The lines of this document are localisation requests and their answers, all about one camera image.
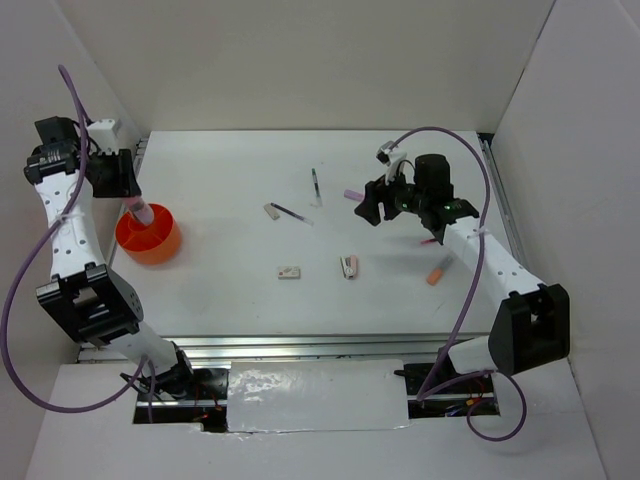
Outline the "pink round container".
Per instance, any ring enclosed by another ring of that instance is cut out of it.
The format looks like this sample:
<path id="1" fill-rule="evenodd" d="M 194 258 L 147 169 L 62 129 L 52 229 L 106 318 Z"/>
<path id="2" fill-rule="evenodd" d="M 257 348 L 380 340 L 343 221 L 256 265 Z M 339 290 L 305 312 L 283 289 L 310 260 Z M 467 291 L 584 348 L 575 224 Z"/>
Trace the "pink round container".
<path id="1" fill-rule="evenodd" d="M 154 221 L 154 211 L 152 207 L 141 197 L 130 197 L 124 199 L 129 212 L 142 225 L 149 226 Z"/>

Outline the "green black pen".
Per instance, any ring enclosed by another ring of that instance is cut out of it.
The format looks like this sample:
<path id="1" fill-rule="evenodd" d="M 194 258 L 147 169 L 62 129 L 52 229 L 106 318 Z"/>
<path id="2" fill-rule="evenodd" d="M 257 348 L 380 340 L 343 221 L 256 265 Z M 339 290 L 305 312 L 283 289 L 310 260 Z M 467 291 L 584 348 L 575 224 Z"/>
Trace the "green black pen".
<path id="1" fill-rule="evenodd" d="M 322 203 L 321 191 L 320 191 L 318 176 L 315 168 L 311 169 L 311 175 L 312 175 L 312 181 L 314 186 L 316 204 L 318 207 L 322 207 L 323 203 Z"/>

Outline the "purple black pen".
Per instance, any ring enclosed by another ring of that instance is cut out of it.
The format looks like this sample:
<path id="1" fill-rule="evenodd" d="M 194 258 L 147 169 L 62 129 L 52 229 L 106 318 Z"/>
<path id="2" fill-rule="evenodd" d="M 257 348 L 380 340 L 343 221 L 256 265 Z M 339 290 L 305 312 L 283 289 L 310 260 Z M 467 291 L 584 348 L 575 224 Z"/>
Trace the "purple black pen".
<path id="1" fill-rule="evenodd" d="M 290 217 L 292 217 L 292 218 L 294 218 L 294 219 L 296 219 L 298 221 L 301 221 L 301 222 L 303 222 L 303 223 L 305 223 L 305 224 L 307 224 L 309 226 L 313 226 L 314 225 L 314 222 L 312 220 L 308 219 L 307 217 L 304 217 L 303 215 L 300 215 L 300 214 L 298 214 L 298 213 L 296 213 L 296 212 L 294 212 L 294 211 L 292 211 L 290 209 L 287 209 L 287 208 L 285 208 L 285 207 L 283 207 L 283 206 L 281 206 L 281 205 L 279 205 L 277 203 L 271 202 L 270 206 L 273 207 L 274 209 L 276 209 L 277 211 L 282 212 L 282 213 L 284 213 L 284 214 L 286 214 L 286 215 L 288 215 L 288 216 L 290 216 Z"/>

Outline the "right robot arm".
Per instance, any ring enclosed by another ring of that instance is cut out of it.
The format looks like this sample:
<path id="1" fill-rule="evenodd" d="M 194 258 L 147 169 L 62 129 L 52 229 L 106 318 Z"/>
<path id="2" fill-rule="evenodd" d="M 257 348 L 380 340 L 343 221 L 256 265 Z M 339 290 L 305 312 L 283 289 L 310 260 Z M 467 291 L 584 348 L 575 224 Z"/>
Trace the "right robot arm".
<path id="1" fill-rule="evenodd" d="M 498 370 L 515 375 L 567 357 L 568 292 L 526 270 L 484 229 L 472 204 L 455 197 L 446 157 L 417 157 L 411 181 L 402 171 L 405 154 L 385 149 L 378 159 L 387 171 L 366 184 L 355 214 L 373 226 L 401 213 L 416 215 L 438 243 L 472 270 L 473 285 L 486 290 L 496 310 L 488 335 L 450 348 L 436 369 L 440 387 L 457 392 L 469 383 L 471 372 Z"/>

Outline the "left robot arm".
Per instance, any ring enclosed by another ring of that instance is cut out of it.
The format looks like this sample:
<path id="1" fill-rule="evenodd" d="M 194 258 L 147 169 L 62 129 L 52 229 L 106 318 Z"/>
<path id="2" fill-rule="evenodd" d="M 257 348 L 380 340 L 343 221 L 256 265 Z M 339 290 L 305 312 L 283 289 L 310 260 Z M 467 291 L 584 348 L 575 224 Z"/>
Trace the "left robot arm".
<path id="1" fill-rule="evenodd" d="M 134 288 L 101 251 L 92 202 L 138 198 L 130 150 L 104 150 L 78 122 L 50 117 L 35 124 L 41 143 L 24 168 L 54 233 L 50 280 L 37 288 L 40 306 L 76 343 L 106 347 L 132 362 L 146 359 L 144 385 L 180 400 L 196 390 L 185 353 L 144 322 Z"/>

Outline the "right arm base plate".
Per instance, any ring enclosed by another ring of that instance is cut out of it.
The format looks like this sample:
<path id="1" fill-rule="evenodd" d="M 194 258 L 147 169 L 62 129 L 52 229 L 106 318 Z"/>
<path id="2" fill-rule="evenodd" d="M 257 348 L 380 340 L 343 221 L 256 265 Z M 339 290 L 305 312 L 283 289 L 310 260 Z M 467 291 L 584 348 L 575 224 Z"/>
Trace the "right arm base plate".
<path id="1" fill-rule="evenodd" d="M 433 363 L 404 363 L 394 375 L 404 380 L 410 419 L 464 417 L 469 409 L 483 399 L 474 415 L 497 415 L 494 385 L 490 376 L 465 380 L 439 391 L 426 400 L 418 400 L 418 392 L 430 373 Z"/>

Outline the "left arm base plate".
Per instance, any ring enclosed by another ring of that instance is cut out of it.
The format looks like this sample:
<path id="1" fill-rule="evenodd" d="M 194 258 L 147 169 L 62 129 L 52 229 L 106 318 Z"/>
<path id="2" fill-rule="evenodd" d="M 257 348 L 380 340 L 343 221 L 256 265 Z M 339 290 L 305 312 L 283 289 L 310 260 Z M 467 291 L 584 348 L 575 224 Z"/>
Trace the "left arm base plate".
<path id="1" fill-rule="evenodd" d="M 187 393 L 178 399 L 159 386 L 153 400 L 149 398 L 149 379 L 134 387 L 137 393 L 133 423 L 135 425 L 195 425 L 209 433 L 226 433 L 228 368 L 199 368 Z"/>

